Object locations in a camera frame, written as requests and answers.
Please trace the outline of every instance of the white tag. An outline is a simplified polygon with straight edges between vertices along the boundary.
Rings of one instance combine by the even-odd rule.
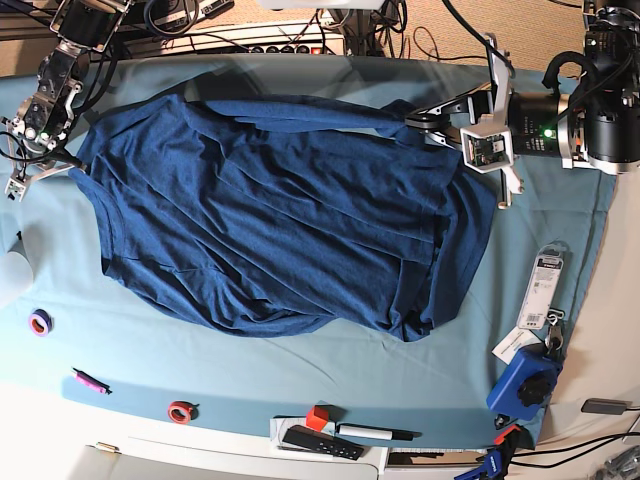
[[[493,349],[493,354],[509,365],[519,349],[527,345],[535,345],[536,343],[542,342],[533,333],[529,330],[515,327],[504,337],[498,346]]]
[[[529,330],[540,330],[544,327],[549,307],[553,301],[560,272],[562,258],[538,255],[529,278],[527,294],[520,308],[517,325]]]

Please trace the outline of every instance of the blue clamp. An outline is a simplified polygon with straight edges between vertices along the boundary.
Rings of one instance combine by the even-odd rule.
[[[476,478],[496,478],[502,473],[502,455],[498,450],[492,450],[484,457],[484,462],[478,468],[458,475],[454,480],[475,480]]]

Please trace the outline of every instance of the marker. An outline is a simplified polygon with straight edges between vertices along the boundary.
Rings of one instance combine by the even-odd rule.
[[[375,438],[377,440],[403,440],[405,442],[410,442],[414,437],[412,432],[405,430],[388,430],[345,424],[338,425],[336,433],[349,437]]]

